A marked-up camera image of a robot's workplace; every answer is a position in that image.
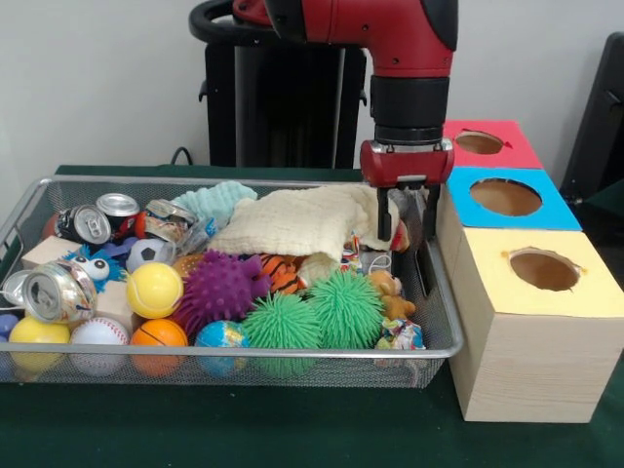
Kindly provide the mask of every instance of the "googly eyes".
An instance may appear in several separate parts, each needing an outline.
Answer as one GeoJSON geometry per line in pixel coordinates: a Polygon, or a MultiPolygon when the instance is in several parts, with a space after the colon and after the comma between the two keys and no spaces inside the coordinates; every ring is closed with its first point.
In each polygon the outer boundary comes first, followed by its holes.
{"type": "Polygon", "coordinates": [[[105,280],[108,278],[108,275],[110,275],[110,266],[108,265],[108,262],[106,260],[102,260],[101,258],[87,260],[83,256],[76,256],[72,261],[78,263],[94,281],[105,280]]]}

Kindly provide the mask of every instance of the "teddy bear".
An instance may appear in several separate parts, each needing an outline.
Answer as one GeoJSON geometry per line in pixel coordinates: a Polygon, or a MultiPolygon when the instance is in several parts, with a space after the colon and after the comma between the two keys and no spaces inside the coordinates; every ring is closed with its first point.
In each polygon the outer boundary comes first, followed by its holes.
{"type": "Polygon", "coordinates": [[[390,320],[407,319],[416,311],[416,306],[403,299],[401,294],[401,280],[386,270],[372,271],[369,276],[372,285],[379,292],[379,297],[384,305],[383,315],[390,320]]]}

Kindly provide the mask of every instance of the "wooden box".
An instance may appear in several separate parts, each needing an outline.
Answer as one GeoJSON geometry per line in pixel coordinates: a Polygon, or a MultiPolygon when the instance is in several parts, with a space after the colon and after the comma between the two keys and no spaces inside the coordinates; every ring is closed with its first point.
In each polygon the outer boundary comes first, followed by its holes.
{"type": "Polygon", "coordinates": [[[447,121],[444,136],[453,143],[456,167],[542,169],[516,122],[447,121]]]}
{"type": "Polygon", "coordinates": [[[624,345],[624,294],[578,231],[463,228],[450,360],[470,421],[587,422],[624,345]]]}
{"type": "Polygon", "coordinates": [[[542,170],[455,168],[443,185],[437,233],[451,274],[462,226],[580,231],[578,221],[542,170]]]}

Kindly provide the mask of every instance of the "cloth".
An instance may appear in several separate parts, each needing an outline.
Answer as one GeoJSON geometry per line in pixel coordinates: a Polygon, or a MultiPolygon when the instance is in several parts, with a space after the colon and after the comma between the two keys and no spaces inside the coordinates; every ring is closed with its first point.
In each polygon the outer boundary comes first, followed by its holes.
{"type": "Polygon", "coordinates": [[[224,228],[241,200],[256,200],[257,193],[235,180],[220,182],[211,188],[188,191],[173,199],[173,203],[186,208],[200,219],[216,219],[219,229],[224,228]]]}
{"type": "MultiPolygon", "coordinates": [[[[392,232],[399,210],[389,201],[392,232]]],[[[377,239],[376,190],[363,184],[326,185],[307,190],[277,190],[239,202],[211,249],[227,254],[307,256],[299,277],[308,285],[327,278],[342,260],[343,245],[355,233],[362,244],[387,251],[377,239]]]]}

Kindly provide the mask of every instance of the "crushed soda can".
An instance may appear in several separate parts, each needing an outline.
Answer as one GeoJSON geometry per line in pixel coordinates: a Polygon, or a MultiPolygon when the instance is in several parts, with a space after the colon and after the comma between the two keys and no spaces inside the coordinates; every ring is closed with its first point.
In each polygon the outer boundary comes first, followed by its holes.
{"type": "Polygon", "coordinates": [[[97,199],[96,206],[108,217],[113,230],[118,230],[127,218],[140,212],[137,200],[124,193],[106,193],[97,199]]]}
{"type": "Polygon", "coordinates": [[[78,263],[55,260],[35,267],[26,276],[25,309],[41,322],[69,324],[96,314],[96,286],[78,263]]]}
{"type": "Polygon", "coordinates": [[[80,244],[101,246],[112,236],[106,214],[93,205],[80,205],[58,214],[55,222],[57,237],[80,244]]]}
{"type": "Polygon", "coordinates": [[[159,237],[178,244],[190,227],[197,222],[197,216],[167,200],[152,200],[145,207],[145,215],[136,220],[136,235],[159,237]]]}

